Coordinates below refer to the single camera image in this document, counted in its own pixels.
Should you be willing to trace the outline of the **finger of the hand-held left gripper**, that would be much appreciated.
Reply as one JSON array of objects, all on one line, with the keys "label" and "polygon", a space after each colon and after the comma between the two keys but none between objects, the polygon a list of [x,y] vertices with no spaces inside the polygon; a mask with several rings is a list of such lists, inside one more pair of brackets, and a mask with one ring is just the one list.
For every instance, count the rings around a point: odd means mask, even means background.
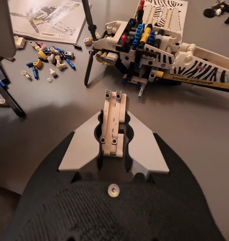
[{"label": "finger of the hand-held left gripper", "polygon": [[14,57],[16,45],[14,41],[8,1],[0,0],[0,55],[5,58]]}]

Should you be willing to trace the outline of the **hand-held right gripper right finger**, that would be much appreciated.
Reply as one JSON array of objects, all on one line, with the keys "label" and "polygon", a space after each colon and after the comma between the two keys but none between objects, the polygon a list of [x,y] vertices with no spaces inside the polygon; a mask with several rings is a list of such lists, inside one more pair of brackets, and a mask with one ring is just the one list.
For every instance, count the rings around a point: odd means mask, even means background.
[{"label": "hand-held right gripper right finger", "polygon": [[154,133],[131,112],[125,113],[126,144],[124,165],[126,172],[148,179],[151,173],[169,173],[169,168],[154,137]]}]

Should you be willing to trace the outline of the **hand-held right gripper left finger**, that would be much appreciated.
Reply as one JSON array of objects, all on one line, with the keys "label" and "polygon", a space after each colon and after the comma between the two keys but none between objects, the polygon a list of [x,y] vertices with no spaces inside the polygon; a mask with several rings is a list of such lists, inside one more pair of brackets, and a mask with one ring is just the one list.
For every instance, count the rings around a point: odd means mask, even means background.
[{"label": "hand-held right gripper left finger", "polygon": [[59,171],[98,171],[101,143],[96,131],[102,125],[98,111],[74,131],[74,135],[59,165]]}]

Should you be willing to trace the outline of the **white lego panel assembly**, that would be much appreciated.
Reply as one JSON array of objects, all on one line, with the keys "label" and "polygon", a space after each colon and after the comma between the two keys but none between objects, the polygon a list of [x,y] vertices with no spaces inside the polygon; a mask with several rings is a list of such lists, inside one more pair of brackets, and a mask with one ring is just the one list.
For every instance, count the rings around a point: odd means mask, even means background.
[{"label": "white lego panel assembly", "polygon": [[119,128],[125,122],[126,97],[122,91],[106,90],[103,110],[103,124],[100,141],[104,156],[123,157],[124,130]]}]

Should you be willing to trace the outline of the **lego instruction booklet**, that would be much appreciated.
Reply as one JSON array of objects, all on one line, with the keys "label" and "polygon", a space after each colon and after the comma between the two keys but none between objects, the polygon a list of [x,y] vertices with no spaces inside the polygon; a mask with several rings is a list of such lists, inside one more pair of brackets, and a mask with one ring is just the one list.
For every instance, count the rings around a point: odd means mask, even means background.
[{"label": "lego instruction booklet", "polygon": [[11,0],[8,6],[14,34],[29,39],[77,44],[86,22],[82,2]]}]

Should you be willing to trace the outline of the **white lego connector block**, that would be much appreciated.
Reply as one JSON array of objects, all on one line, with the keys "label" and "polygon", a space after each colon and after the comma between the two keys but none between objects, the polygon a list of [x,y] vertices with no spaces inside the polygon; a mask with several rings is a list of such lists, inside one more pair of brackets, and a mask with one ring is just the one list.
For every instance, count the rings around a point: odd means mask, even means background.
[{"label": "white lego connector block", "polygon": [[26,40],[23,37],[14,36],[16,49],[23,49],[26,44]]}]

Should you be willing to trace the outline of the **pile of small lego pieces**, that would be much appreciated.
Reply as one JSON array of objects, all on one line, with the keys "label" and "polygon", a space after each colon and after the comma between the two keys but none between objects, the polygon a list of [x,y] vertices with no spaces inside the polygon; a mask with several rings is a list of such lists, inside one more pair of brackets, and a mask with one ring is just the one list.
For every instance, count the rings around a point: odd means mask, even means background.
[{"label": "pile of small lego pieces", "polygon": [[34,50],[37,51],[38,60],[26,63],[26,66],[32,69],[33,77],[25,70],[21,72],[21,74],[28,80],[33,81],[33,78],[35,80],[39,80],[38,71],[43,69],[43,63],[50,63],[59,71],[63,71],[68,66],[70,66],[73,70],[76,70],[76,67],[71,62],[71,60],[74,59],[73,52],[67,52],[54,46],[47,47],[45,44],[37,43],[35,41],[29,41],[29,44]]}]

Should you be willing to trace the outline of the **black lego beam blue pin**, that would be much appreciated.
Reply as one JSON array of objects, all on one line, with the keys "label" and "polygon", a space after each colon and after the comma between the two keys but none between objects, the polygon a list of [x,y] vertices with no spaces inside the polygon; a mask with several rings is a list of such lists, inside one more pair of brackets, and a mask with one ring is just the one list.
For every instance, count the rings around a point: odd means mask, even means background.
[{"label": "black lego beam blue pin", "polygon": [[18,117],[26,117],[26,113],[19,106],[19,104],[14,100],[10,93],[6,90],[6,85],[0,81],[0,94],[8,104],[8,106],[14,111]]}]

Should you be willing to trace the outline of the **white lego pin connector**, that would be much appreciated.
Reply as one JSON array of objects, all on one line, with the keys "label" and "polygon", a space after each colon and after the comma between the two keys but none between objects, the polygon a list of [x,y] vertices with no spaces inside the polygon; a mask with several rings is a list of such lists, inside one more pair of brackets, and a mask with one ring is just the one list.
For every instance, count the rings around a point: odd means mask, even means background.
[{"label": "white lego pin connector", "polygon": [[[99,36],[99,34],[96,32],[95,33],[95,36],[96,36],[96,38],[99,38],[100,36]],[[92,37],[88,37],[88,38],[85,38],[84,39],[84,44],[85,44],[85,46],[90,46],[90,45],[92,45]]]}]

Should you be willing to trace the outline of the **zebra striped lego helicopter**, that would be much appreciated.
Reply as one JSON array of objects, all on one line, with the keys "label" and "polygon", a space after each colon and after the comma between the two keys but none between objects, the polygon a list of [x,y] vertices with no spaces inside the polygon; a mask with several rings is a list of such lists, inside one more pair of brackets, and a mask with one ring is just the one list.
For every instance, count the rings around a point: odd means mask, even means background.
[{"label": "zebra striped lego helicopter", "polygon": [[152,24],[143,29],[143,5],[140,1],[134,18],[129,21],[113,21],[105,25],[105,31],[96,38],[89,2],[82,1],[88,29],[92,36],[89,61],[84,78],[88,86],[93,58],[103,65],[115,66],[124,76],[122,83],[135,83],[142,95],[148,82],[165,85],[188,83],[219,91],[229,92],[229,58],[200,48],[195,44],[175,45],[181,36],[154,27],[158,34],[147,37],[153,31]]}]

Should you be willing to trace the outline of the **black lego wheel assembly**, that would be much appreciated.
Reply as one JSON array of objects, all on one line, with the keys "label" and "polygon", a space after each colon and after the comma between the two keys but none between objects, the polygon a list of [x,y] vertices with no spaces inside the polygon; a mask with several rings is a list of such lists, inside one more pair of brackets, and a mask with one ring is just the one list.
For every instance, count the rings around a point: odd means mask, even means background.
[{"label": "black lego wheel assembly", "polygon": [[218,0],[210,8],[207,8],[203,11],[203,15],[208,18],[213,18],[226,13],[229,14],[229,5],[225,2],[225,0]]}]

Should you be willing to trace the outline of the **zebra sticker sheet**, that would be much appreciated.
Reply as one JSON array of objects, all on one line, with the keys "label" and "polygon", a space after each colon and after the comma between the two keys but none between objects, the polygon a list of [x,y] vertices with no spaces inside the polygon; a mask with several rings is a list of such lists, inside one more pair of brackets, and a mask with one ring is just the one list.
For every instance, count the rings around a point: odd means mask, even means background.
[{"label": "zebra sticker sheet", "polygon": [[181,39],[175,42],[175,45],[180,47],[182,44],[187,7],[187,1],[144,1],[143,29],[145,30],[148,24],[152,24],[153,31],[155,31],[153,34],[152,31],[150,32],[146,43],[151,41],[149,38],[155,37],[158,34],[158,30],[154,29],[156,26],[181,36]]}]

